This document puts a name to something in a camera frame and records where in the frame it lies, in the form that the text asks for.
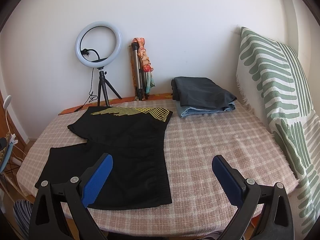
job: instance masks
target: ring light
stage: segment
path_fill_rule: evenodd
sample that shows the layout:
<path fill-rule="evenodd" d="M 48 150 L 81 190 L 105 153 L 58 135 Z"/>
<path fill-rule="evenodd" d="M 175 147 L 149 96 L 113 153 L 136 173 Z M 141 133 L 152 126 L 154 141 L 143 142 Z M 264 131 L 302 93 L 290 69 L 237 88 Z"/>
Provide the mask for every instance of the ring light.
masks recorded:
<path fill-rule="evenodd" d="M 89 60 L 87 60 L 82 54 L 81 54 L 81 42 L 82 39 L 84 38 L 84 36 L 92 29 L 96 28 L 96 27 L 107 27 L 110 30 L 112 30 L 116 36 L 116 47 L 114 49 L 114 51 L 111 53 L 111 55 L 108 58 L 103 59 L 102 61 L 95 61 L 95 62 L 91 62 Z M 104 22 L 104 21 L 99 21 L 99 22 L 94 22 L 89 24 L 87 27 L 85 27 L 80 34 L 78 35 L 78 38 L 76 40 L 76 55 L 79 59 L 79 61 L 87 66 L 87 67 L 92 67 L 92 68 L 101 68 L 104 67 L 106 65 L 108 65 L 109 63 L 111 63 L 116 56 L 119 54 L 120 49 L 121 49 L 121 45 L 122 45 L 122 35 L 121 32 L 119 31 L 119 29 L 117 27 L 115 27 L 114 25 L 108 23 L 108 22 Z"/>

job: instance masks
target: black cable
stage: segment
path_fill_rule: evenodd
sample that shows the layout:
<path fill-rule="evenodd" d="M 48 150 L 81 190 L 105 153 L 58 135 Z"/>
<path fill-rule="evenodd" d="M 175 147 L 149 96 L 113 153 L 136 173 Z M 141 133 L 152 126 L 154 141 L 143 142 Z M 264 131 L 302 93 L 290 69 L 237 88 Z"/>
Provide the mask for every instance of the black cable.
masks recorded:
<path fill-rule="evenodd" d="M 95 49 L 85 49 L 85 50 L 86 51 L 93 51 L 95 54 L 97 54 L 98 60 L 100 59 L 100 56 L 99 56 L 98 52 Z M 91 103 L 92 101 L 98 99 L 98 96 L 94 95 L 93 91 L 92 91 L 93 70 L 94 70 L 94 68 L 92 68 L 91 87 L 90 87 L 90 91 L 89 91 L 89 97 L 88 97 L 87 101 L 82 106 L 80 106 L 79 108 L 74 110 L 73 113 L 78 112 L 79 110 L 81 110 L 88 101 L 89 101 L 89 103 Z"/>

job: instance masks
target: electrical cable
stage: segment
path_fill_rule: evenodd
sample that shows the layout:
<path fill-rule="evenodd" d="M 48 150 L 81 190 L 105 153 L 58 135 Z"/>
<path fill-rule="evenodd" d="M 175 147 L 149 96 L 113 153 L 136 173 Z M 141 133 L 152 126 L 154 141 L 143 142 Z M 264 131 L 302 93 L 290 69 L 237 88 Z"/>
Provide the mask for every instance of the electrical cable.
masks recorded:
<path fill-rule="evenodd" d="M 15 153 L 13 153 L 14 154 L 14 156 L 11 156 L 12 158 L 15 158 L 15 159 L 17 159 L 18 161 L 20 161 L 21 163 L 23 163 L 23 160 L 20 158 L 20 157 L 18 157 L 17 155 L 15 155 Z"/>
<path fill-rule="evenodd" d="M 16 145 L 13 145 L 13 146 L 16 147 L 16 148 L 18 148 L 19 151 L 21 151 L 25 156 L 27 156 L 18 146 L 16 146 Z"/>
<path fill-rule="evenodd" d="M 95 49 L 85 49 L 85 50 L 86 51 L 93 51 L 95 54 L 97 54 L 98 60 L 100 60 L 100 56 L 99 56 L 98 52 Z M 89 101 L 89 103 L 91 103 L 92 101 L 98 99 L 98 96 L 94 95 L 93 91 L 92 91 L 93 70 L 94 70 L 94 68 L 92 68 L 91 87 L 90 87 L 90 91 L 89 91 L 89 97 L 88 97 L 87 101 L 85 101 L 85 103 L 82 106 L 80 106 L 76 110 L 74 110 L 73 113 L 78 112 L 79 110 L 81 110 L 88 101 Z"/>

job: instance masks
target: ring light tripod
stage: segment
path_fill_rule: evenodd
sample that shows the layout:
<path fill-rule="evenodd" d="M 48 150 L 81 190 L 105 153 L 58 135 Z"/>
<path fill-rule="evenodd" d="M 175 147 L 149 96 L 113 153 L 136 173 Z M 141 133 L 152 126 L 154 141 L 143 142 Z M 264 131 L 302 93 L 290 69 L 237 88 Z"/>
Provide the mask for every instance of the ring light tripod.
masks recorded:
<path fill-rule="evenodd" d="M 100 59 L 98 53 L 94 50 L 94 49 L 83 49 L 81 50 L 81 42 L 84 38 L 84 36 L 92 29 L 96 28 L 96 27 L 107 27 L 109 29 L 111 29 L 115 36 L 116 36 L 116 47 L 114 49 L 114 51 L 111 53 L 111 55 L 109 57 L 106 58 L 102 58 Z M 121 32 L 119 31 L 119 29 L 117 27 L 115 27 L 114 25 L 104 22 L 104 21 L 100 21 L 100 22 L 94 22 L 89 24 L 87 27 L 85 27 L 80 34 L 77 37 L 76 40 L 76 46 L 75 46 L 75 50 L 76 50 L 76 55 L 79 59 L 79 61 L 87 66 L 87 67 L 91 67 L 91 68 L 97 68 L 99 70 L 99 86 L 98 86 L 98 106 L 100 106 L 100 96 L 101 96 L 101 89 L 103 92 L 103 96 L 104 96 L 104 100 L 106 102 L 106 106 L 109 106 L 109 100 L 108 100 L 108 94 L 107 94 L 107 87 L 106 85 L 108 85 L 108 87 L 115 93 L 115 95 L 122 99 L 121 96 L 117 93 L 117 91 L 113 88 L 113 86 L 110 84 L 110 82 L 106 79 L 105 74 L 106 72 L 104 72 L 103 68 L 108 65 L 109 63 L 111 63 L 116 56 L 119 54 L 120 49 L 121 49 L 121 44 L 122 44 L 122 36 L 121 36 Z M 94 61 L 89 61 L 87 60 L 84 55 L 89 55 L 89 51 L 94 51 L 97 56 L 98 59 L 94 60 Z"/>

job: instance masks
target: folded light blue jeans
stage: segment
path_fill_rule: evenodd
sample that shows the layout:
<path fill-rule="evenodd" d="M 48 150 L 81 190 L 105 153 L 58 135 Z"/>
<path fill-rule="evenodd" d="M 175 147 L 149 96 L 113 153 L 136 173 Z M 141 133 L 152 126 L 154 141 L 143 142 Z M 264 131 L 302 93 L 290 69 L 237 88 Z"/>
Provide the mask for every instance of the folded light blue jeans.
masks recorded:
<path fill-rule="evenodd" d="M 178 115 L 183 118 L 191 114 L 213 114 L 213 113 L 218 113 L 218 112 L 225 112 L 225 111 L 231 111 L 236 109 L 235 103 L 231 102 L 229 104 L 229 107 L 226 108 L 224 111 L 221 110 L 208 110 L 208 109 L 198 109 L 194 108 L 191 106 L 180 106 L 180 101 L 175 101 L 176 103 L 176 108 L 178 111 Z"/>

